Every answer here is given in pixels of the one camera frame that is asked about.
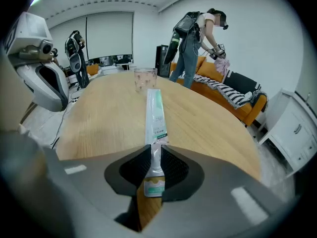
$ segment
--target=jeans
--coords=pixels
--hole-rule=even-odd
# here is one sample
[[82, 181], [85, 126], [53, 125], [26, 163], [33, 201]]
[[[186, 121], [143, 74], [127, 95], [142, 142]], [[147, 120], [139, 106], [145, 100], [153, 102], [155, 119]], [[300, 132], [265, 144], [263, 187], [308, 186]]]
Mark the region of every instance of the jeans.
[[198, 49], [201, 47], [201, 43], [193, 33], [189, 33], [186, 39], [182, 40], [182, 43], [179, 45], [177, 66], [169, 80], [176, 82], [185, 70], [184, 86], [190, 88], [196, 72]]
[[78, 81], [80, 88], [86, 88], [87, 85], [89, 84], [89, 78], [88, 78], [88, 74], [87, 74], [85, 57], [84, 57], [84, 53], [81, 50], [78, 51], [78, 54], [79, 54], [80, 60], [81, 60], [81, 68], [77, 73], [75, 73], [75, 75], [76, 75], [76, 78], [77, 78], [77, 81]]

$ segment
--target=floor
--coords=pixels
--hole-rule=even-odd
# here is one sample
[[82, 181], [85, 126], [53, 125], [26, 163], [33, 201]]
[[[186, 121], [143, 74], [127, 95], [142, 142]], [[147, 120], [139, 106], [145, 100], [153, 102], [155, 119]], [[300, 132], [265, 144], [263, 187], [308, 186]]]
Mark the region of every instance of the floor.
[[[63, 112], [51, 112], [37, 106], [23, 123], [23, 126], [30, 131], [30, 136], [41, 145], [52, 148], [63, 130], [70, 110], [76, 104], [76, 98], [80, 97], [83, 91], [83, 89], [77, 91], [77, 87], [69, 89], [70, 103]], [[259, 134], [255, 126], [249, 126], [247, 130], [254, 138], [259, 150], [262, 170], [261, 182], [270, 188], [282, 201], [287, 202], [295, 195], [295, 184], [293, 177], [286, 178], [286, 174], [289, 171], [285, 161], [279, 157], [276, 149], [274, 149], [268, 141], [263, 145], [257, 143], [258, 139], [256, 136], [259, 136]]]

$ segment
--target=glass cup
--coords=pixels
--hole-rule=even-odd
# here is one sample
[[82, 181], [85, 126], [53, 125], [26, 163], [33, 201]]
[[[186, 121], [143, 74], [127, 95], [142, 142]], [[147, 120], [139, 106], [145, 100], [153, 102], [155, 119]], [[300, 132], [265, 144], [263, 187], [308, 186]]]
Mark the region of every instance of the glass cup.
[[158, 70], [150, 68], [134, 69], [135, 90], [138, 93], [147, 94], [149, 88], [156, 88]]

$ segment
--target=white cabinet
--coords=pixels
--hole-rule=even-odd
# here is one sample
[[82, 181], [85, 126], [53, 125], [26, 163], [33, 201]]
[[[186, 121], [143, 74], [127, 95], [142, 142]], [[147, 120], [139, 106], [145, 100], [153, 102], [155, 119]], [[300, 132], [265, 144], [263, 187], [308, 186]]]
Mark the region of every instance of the white cabinet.
[[267, 139], [280, 150], [296, 172], [302, 168], [317, 151], [317, 119], [301, 98], [281, 90], [266, 113], [268, 132], [259, 140]]

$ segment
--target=black speaker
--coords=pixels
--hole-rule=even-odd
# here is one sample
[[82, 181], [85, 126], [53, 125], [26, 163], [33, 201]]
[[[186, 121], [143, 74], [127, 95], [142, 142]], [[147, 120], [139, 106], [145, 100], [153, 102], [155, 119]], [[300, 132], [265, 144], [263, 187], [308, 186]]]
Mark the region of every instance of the black speaker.
[[167, 49], [168, 49], [167, 45], [157, 46], [157, 56], [155, 59], [155, 68], [158, 69], [158, 76], [160, 76], [160, 77], [169, 77], [170, 63], [163, 65]]

